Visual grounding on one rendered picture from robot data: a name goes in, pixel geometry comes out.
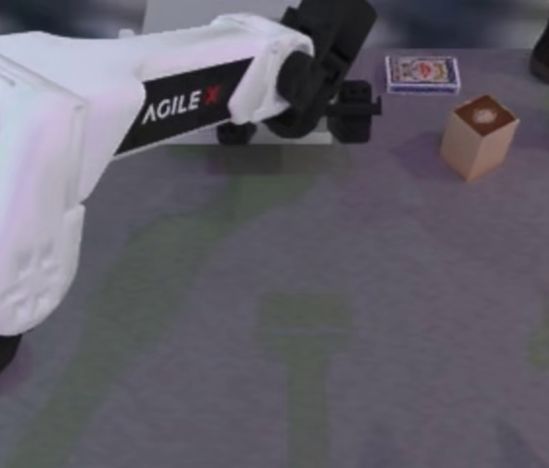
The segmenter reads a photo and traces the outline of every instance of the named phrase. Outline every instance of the table surface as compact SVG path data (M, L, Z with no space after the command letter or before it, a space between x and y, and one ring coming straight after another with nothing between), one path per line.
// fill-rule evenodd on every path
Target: table surface
M369 144L113 165L0 377L0 467L549 467L549 87L443 52L460 96L385 96ZM521 124L467 184L438 142L482 94Z

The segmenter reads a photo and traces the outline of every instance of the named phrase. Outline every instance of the red x letter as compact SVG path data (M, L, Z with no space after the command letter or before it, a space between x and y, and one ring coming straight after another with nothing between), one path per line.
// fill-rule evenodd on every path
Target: red x letter
M205 104L215 104L221 85L210 86L205 91Z

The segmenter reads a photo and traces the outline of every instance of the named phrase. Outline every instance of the logo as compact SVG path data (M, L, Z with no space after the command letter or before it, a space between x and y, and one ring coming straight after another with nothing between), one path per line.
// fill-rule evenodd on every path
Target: logo
M228 102L252 61L247 58L143 83L144 105L116 154L228 120Z

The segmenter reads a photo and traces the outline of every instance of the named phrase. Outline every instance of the table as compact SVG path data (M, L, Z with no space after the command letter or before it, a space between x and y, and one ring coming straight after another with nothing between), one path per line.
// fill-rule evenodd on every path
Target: table
M549 87L524 51L434 53L461 95L385 97L367 145L111 167L0 378L0 467L549 466ZM522 123L466 184L438 140L485 93Z

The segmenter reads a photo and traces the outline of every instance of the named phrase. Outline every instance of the brown box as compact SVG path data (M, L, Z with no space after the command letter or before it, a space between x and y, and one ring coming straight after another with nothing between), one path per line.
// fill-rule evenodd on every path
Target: brown box
M506 158L519 119L491 96L457 107L448 119L441 158L466 181L499 166Z

